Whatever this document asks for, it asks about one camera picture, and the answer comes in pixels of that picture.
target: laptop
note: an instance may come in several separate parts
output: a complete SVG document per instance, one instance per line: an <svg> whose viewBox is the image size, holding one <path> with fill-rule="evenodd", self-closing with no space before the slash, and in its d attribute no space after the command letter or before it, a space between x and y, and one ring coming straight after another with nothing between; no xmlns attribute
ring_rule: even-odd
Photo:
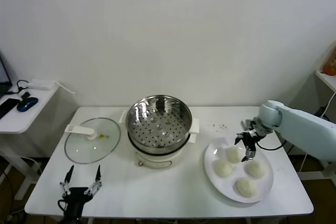
<svg viewBox="0 0 336 224"><path fill-rule="evenodd" d="M0 98L12 87L12 82L10 81L1 57L2 53L0 51Z"/></svg>

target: orange object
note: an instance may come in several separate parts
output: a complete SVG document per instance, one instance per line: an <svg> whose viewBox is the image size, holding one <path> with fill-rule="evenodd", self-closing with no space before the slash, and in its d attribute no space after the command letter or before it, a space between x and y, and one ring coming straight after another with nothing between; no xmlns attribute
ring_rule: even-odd
<svg viewBox="0 0 336 224"><path fill-rule="evenodd" d="M336 75L336 47L333 49L329 59L324 64L322 70L323 70L323 73L329 76Z"/></svg>

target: floor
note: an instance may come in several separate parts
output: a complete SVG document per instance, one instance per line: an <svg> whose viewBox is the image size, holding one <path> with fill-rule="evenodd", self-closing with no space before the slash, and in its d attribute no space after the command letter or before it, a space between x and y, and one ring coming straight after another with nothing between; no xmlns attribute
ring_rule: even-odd
<svg viewBox="0 0 336 224"><path fill-rule="evenodd" d="M295 169L300 168L302 157L291 157L290 158ZM7 162L0 158L0 167L5 169ZM322 167L319 162L313 158L307 158L303 172L321 170ZM19 189L22 181L24 180L23 175L12 168L8 174L9 179L12 182L14 193ZM295 216L288 217L281 221L280 224L293 224L293 223L335 223L336 220L336 189L329 180L316 180L316 181L306 181L303 182L304 187L306 188L309 197L314 205L314 212L308 216ZM25 202L27 201L30 193L32 192L34 186L31 186L29 192L25 198L21 201L15 200L13 202L13 211L23 209ZM5 220L10 208L11 202L11 191L8 181L4 181L0 185L0 220ZM179 224L197 224L204 223L206 220L179 220ZM253 219L252 223L257 223L258 219ZM50 217L43 216L31 216L26 215L23 212L20 212L18 215L15 215L11 221L12 224L56 224L56 222ZM94 224L135 224L133 219L95 219ZM141 224L158 224L156 220L142 220ZM245 219L217 219L206 221L207 224L244 224L246 223Z"/></svg>

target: shelf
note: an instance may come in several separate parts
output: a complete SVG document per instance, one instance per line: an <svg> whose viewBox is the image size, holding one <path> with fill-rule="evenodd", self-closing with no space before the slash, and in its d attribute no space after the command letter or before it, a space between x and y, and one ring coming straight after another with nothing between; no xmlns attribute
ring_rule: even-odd
<svg viewBox="0 0 336 224"><path fill-rule="evenodd" d="M336 76L329 76L317 70L315 74L334 92L336 92Z"/></svg>

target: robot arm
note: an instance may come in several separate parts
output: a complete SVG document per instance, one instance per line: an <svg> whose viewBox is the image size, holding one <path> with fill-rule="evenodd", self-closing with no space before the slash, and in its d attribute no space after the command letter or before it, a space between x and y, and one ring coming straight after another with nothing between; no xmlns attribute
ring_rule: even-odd
<svg viewBox="0 0 336 224"><path fill-rule="evenodd" d="M258 117L244 123L247 131L237 134L235 143L242 140L246 147L242 161L253 159L255 144L273 130L311 156L336 161L336 125L312 114L267 101L260 106Z"/></svg>

